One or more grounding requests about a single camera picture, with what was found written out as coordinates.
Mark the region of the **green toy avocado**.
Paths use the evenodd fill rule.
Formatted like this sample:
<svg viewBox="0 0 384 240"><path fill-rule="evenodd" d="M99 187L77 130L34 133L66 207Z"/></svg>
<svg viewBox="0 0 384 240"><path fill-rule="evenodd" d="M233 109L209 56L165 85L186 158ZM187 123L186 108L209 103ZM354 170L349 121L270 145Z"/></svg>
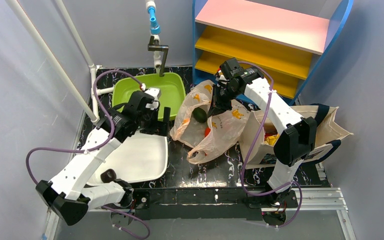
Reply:
<svg viewBox="0 0 384 240"><path fill-rule="evenodd" d="M206 111L200 107L192 111L192 116L198 123L206 123L208 119Z"/></svg>

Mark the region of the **orange toy carrot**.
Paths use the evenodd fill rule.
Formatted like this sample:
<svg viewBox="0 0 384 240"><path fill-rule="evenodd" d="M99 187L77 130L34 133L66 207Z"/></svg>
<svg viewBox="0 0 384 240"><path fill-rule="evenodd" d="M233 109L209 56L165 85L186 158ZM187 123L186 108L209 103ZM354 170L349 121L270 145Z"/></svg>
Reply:
<svg viewBox="0 0 384 240"><path fill-rule="evenodd" d="M205 138L210 134L211 130L212 130L212 129L209 128L209 127L207 127L207 128L205 129L205 131L204 131L204 137L205 137Z"/></svg>

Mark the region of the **banana print plastic bag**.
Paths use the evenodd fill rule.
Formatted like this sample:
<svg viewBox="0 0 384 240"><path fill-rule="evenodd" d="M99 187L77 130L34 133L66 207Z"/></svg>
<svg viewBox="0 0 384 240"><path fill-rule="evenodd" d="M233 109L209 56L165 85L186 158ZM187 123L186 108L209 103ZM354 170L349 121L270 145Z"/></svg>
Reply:
<svg viewBox="0 0 384 240"><path fill-rule="evenodd" d="M234 99L231 101L232 110L211 116L205 123L197 122L192 112L195 108L208 112L214 86L211 80L205 80L186 95L169 132L174 141L191 148L187 161L194 165L210 162L235 145L250 116L250 111ZM207 127L211 132L205 137Z"/></svg>

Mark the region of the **yellow snack packet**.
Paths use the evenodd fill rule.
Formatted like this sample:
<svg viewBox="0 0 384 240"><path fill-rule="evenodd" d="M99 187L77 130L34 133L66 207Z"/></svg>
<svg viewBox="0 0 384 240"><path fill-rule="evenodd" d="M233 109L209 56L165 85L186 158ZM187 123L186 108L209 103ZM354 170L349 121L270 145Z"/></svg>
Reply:
<svg viewBox="0 0 384 240"><path fill-rule="evenodd" d="M277 133L276 134L275 133L265 133L263 143L265 145L274 146L279 137L280 137L280 135Z"/></svg>

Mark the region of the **dark toy avocado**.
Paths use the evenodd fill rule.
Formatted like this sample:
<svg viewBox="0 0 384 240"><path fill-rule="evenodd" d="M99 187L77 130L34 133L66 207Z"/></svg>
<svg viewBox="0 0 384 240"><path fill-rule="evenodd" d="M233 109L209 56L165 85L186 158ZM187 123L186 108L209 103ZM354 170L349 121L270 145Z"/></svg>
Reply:
<svg viewBox="0 0 384 240"><path fill-rule="evenodd" d="M103 183L110 183L117 179L117 174L112 168L109 168L100 174L100 179Z"/></svg>

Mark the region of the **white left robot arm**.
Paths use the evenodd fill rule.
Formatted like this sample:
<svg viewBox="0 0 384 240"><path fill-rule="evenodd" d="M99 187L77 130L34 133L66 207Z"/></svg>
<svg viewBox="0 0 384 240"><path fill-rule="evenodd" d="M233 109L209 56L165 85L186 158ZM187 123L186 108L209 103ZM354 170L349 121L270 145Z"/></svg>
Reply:
<svg viewBox="0 0 384 240"><path fill-rule="evenodd" d="M170 108L158 119L161 91L135 91L126 103L108 110L80 152L36 191L65 223L78 223L89 210L115 204L128 208L133 183L160 178L168 163Z"/></svg>

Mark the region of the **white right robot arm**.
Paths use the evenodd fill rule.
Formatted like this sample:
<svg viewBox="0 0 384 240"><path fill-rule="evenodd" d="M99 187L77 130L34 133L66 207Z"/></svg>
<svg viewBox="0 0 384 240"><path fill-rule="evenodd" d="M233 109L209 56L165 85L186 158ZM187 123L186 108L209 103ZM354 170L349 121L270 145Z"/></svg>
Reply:
<svg viewBox="0 0 384 240"><path fill-rule="evenodd" d="M264 129L266 120L274 125L279 137L273 147L276 163L267 181L267 191L258 196L281 194L290 189L294 175L304 158L314 150L317 121L303 117L289 106L274 90L273 77L260 66L230 58L224 61L216 73L219 78L212 91L207 116L217 116L232 109L232 100L244 95L264 111L263 119L243 161L250 155Z"/></svg>

